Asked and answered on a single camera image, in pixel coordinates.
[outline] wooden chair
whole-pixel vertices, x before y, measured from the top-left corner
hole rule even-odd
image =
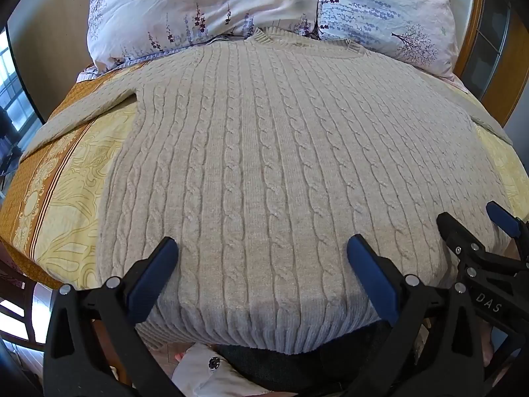
[[[20,307],[24,311],[24,316],[4,306],[0,306],[0,312],[22,322],[26,328],[27,339],[20,338],[2,330],[0,330],[0,336],[2,339],[19,346],[44,351],[44,344],[38,343],[35,340],[35,330],[33,329],[31,319],[35,285],[35,281],[22,275],[4,261],[0,260],[0,297]]]

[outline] sweater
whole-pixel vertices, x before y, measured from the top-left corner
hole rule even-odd
[[[100,283],[164,236],[178,266],[149,318],[169,341],[310,351],[377,318],[346,258],[349,237],[425,284],[453,283],[435,219],[449,212],[489,251],[510,209],[456,93],[349,41],[276,28],[193,47],[113,79],[44,125],[32,150],[136,94],[105,182]]]

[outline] floral pillowcase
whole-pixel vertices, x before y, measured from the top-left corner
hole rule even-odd
[[[319,0],[322,40],[350,38],[367,49],[451,77],[458,56],[449,0]]]
[[[88,50],[99,73],[219,35],[248,37],[257,27],[308,34],[318,0],[91,0]]]

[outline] silver bolt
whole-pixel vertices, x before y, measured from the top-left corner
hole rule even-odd
[[[70,292],[70,290],[71,290],[71,286],[68,284],[64,284],[63,286],[59,288],[59,294],[66,295]]]
[[[105,283],[106,287],[107,288],[117,288],[118,285],[120,285],[121,283],[121,278],[117,277],[117,276],[112,276],[112,277],[109,277]]]
[[[404,280],[409,286],[417,286],[421,282],[419,278],[415,275],[408,275]]]
[[[459,294],[463,294],[467,290],[467,287],[465,286],[465,284],[462,284],[461,282],[456,282],[456,285],[454,285],[454,289]]]

